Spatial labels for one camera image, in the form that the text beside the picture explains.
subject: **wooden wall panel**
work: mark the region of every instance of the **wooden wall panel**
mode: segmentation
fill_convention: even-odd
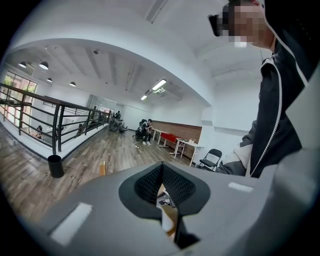
[[[172,123],[172,122],[162,122],[162,121],[156,121],[154,120],[151,124],[155,129],[159,129],[161,131],[164,131],[169,134],[173,134],[176,136],[179,136],[183,139],[189,140],[195,140],[195,143],[199,142],[200,134],[202,127],[200,126],[193,126],[193,125],[186,125],[186,124],[179,124],[179,123]],[[161,142],[159,145],[163,145],[165,142],[165,139],[161,138]],[[167,141],[167,146],[169,146],[172,149],[176,148],[176,144]],[[189,158],[192,158],[194,153],[194,147],[185,145],[183,155],[187,156]]]

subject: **gray chair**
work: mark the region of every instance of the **gray chair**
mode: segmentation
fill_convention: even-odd
[[[219,159],[216,161],[216,163],[211,162],[210,160],[207,159],[208,154],[214,155],[216,157],[218,157]],[[221,159],[222,156],[222,152],[218,149],[210,149],[210,151],[206,154],[206,156],[204,157],[204,159],[200,160],[200,163],[203,164],[203,169],[205,169],[206,166],[212,168],[211,171],[214,170],[214,168],[217,167],[219,160]]]

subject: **wooden floor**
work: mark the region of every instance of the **wooden floor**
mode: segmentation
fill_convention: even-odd
[[[37,221],[57,200],[99,176],[101,161],[107,173],[156,161],[175,161],[189,165],[185,158],[174,159],[167,149],[139,143],[134,146],[133,131],[124,134],[105,129],[87,140],[63,162],[64,176],[52,178],[47,162],[19,144],[0,125],[0,181],[15,212]]]

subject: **black jacket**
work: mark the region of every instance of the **black jacket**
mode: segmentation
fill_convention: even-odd
[[[216,169],[219,173],[258,178],[264,167],[278,164],[302,147],[285,111],[308,85],[319,62],[310,21],[315,17],[310,10],[292,8],[287,1],[266,0],[265,18],[277,42],[275,53],[260,68],[263,78],[257,120],[238,147],[220,163]]]

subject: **metal railing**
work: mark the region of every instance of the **metal railing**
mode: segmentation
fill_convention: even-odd
[[[11,96],[11,92],[18,92],[18,97],[21,99],[17,99],[15,97]],[[25,133],[26,135],[30,136],[34,140],[38,141],[39,143],[42,143],[50,148],[52,148],[52,154],[57,154],[57,147],[58,152],[61,152],[61,145],[64,143],[81,136],[84,134],[87,135],[87,132],[98,129],[100,126],[104,126],[106,123],[109,122],[110,119],[110,113],[102,112],[96,109],[83,107],[80,105],[72,104],[66,101],[58,100],[49,98],[46,96],[41,96],[32,92],[28,92],[22,89],[15,88],[10,85],[6,85],[3,83],[0,83],[0,96],[5,95],[5,98],[0,99],[0,107],[4,109],[3,113],[0,111],[0,114],[3,116],[3,121],[8,120],[11,124],[13,124],[19,132],[19,135],[21,135],[21,132]],[[26,97],[31,97],[33,99],[37,99],[40,101],[43,101],[44,105],[49,105],[52,108],[54,108],[54,113],[50,113],[48,111],[45,111],[43,109],[40,109],[38,107],[35,107],[30,102],[25,102]],[[12,114],[8,111],[9,107],[14,108],[16,111],[19,112],[19,117],[16,116],[16,114]],[[37,117],[34,117],[31,113],[26,113],[25,107],[30,107],[34,110],[37,110],[39,112],[45,113],[47,115],[50,115],[53,117],[52,124],[47,123],[44,120],[38,119]],[[10,119],[7,117],[8,115],[13,116],[13,122],[10,121]],[[52,132],[49,134],[48,132],[45,132],[43,130],[40,130],[36,127],[31,126],[29,123],[25,122],[23,120],[24,115],[29,117],[30,119],[34,119],[38,121],[41,124],[44,124],[48,127],[52,127]],[[72,123],[63,124],[64,118],[71,118],[71,117],[86,117],[84,121],[77,121]],[[35,130],[36,133],[39,133],[41,135],[47,136],[50,138],[51,143],[44,141],[43,136],[40,136],[41,138],[36,137],[34,134],[29,133],[28,131],[23,129],[23,124],[28,126],[29,128]],[[65,133],[62,133],[63,129],[70,125],[79,124],[79,127],[76,129],[68,130]],[[70,134],[72,132],[76,132],[75,135],[65,139],[62,141],[63,136]]]

